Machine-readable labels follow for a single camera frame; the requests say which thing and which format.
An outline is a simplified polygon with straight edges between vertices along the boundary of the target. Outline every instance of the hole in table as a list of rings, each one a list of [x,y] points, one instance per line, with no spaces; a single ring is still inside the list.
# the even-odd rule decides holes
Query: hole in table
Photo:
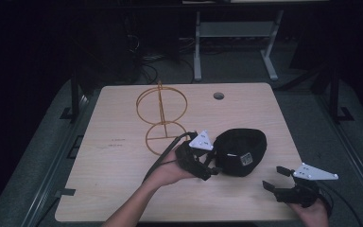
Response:
[[[223,93],[214,93],[214,99],[216,100],[222,100],[224,97]]]

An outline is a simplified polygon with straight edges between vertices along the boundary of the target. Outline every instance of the wire ring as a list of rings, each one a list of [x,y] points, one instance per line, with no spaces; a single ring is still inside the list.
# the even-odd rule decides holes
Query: wire ring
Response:
[[[184,101],[185,101],[185,107],[184,107],[184,110],[183,110],[183,112],[181,113],[181,115],[180,116],[178,116],[176,119],[174,119],[173,121],[169,121],[169,122],[175,122],[175,121],[177,121],[177,120],[179,120],[180,118],[182,118],[182,116],[186,113],[186,111],[187,111],[187,106],[188,106],[188,103],[187,103],[187,98],[185,97],[185,95],[181,92],[181,91],[179,91],[179,90],[177,90],[177,89],[175,89],[175,88],[171,88],[171,87],[163,87],[162,86],[162,84],[159,84],[158,85],[158,87],[156,87],[156,88],[150,88],[150,89],[147,89],[146,91],[144,91],[142,94],[140,94],[139,96],[138,96],[138,98],[137,98],[137,101],[136,101],[136,110],[137,110],[137,114],[138,114],[138,116],[140,117],[140,119],[142,119],[143,121],[145,121],[145,122],[147,122],[148,124],[150,124],[150,125],[156,125],[156,124],[158,124],[157,122],[150,122],[150,121],[147,121],[147,120],[145,120],[142,116],[141,116],[141,114],[140,114],[140,112],[139,112],[139,105],[140,105],[140,103],[141,103],[141,101],[146,97],[146,96],[148,96],[149,94],[151,94],[151,93],[154,93],[154,92],[161,92],[162,90],[165,90],[165,91],[173,91],[173,92],[176,92],[176,93],[179,93],[183,98],[184,98]]]
[[[176,125],[178,125],[183,131],[184,131],[184,133],[186,133],[187,131],[185,130],[185,128],[181,125],[181,124],[179,124],[179,123],[177,123],[177,122],[174,122],[174,121],[166,121],[166,123],[165,123],[166,125],[169,125],[169,124],[176,124]],[[159,152],[157,152],[157,151],[155,151],[155,150],[153,150],[150,146],[149,146],[149,143],[148,143],[148,140],[156,140],[156,139],[168,139],[168,138],[176,138],[176,137],[178,137],[178,135],[175,135],[175,136],[168,136],[167,134],[166,134],[166,136],[164,136],[164,137],[153,137],[153,138],[148,138],[148,135],[149,135],[149,133],[155,128],[155,127],[157,127],[157,126],[161,126],[161,125],[163,125],[162,123],[157,123],[157,124],[154,124],[153,126],[151,126],[151,128],[149,128],[149,130],[147,131],[147,134],[146,134],[146,145],[147,145],[147,148],[149,149],[149,151],[151,151],[152,153],[154,153],[154,154],[156,154],[156,155],[161,155],[162,153],[159,153]]]

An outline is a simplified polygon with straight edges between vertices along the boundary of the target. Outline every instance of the metal stand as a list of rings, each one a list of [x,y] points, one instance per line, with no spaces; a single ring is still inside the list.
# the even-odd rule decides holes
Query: metal stand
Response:
[[[76,81],[76,74],[73,74],[70,78],[70,86],[72,89],[72,108],[65,108],[60,116],[60,119],[70,119],[70,123],[73,124],[78,118],[79,106],[78,106],[78,83]]]
[[[313,68],[298,78],[291,80],[287,84],[274,88],[273,91],[287,91],[314,76],[316,76],[317,79],[312,85],[311,91],[315,95],[323,94],[327,86],[330,84],[328,110],[335,123],[339,124],[340,121],[353,121],[354,118],[346,107],[340,107],[343,115],[338,114],[338,86],[340,76],[337,66],[331,66],[328,65],[328,63],[322,63],[321,65]]]
[[[269,37],[267,48],[261,50],[261,56],[268,70],[270,79],[278,76],[270,60],[270,52],[278,34],[284,11],[279,10],[274,21],[269,22],[202,22],[199,11],[196,21],[196,51],[194,53],[194,79],[202,80],[201,60],[199,57],[200,37]]]

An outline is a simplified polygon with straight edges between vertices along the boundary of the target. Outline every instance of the person's left hand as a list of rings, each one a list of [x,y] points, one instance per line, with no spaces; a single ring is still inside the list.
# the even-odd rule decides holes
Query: person's left hand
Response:
[[[174,161],[177,159],[175,150],[179,146],[174,147],[167,155],[164,157],[162,163]],[[194,178],[195,176],[184,169],[179,167],[177,161],[163,164],[158,166],[149,177],[146,182],[153,183],[153,185],[158,188],[161,186],[169,185],[178,182],[181,179]]]

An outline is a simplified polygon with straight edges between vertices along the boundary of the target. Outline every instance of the person's right hand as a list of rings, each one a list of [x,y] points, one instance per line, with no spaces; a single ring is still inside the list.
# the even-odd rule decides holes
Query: person's right hand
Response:
[[[310,207],[302,208],[300,204],[287,204],[300,217],[306,227],[328,227],[329,220],[325,205],[317,199]]]
[[[178,182],[179,180],[186,178],[195,178],[195,176],[184,169],[179,167],[175,150],[179,146],[174,147],[162,160],[162,163],[167,163],[158,166],[147,178],[146,182],[149,182],[157,188],[169,184]]]

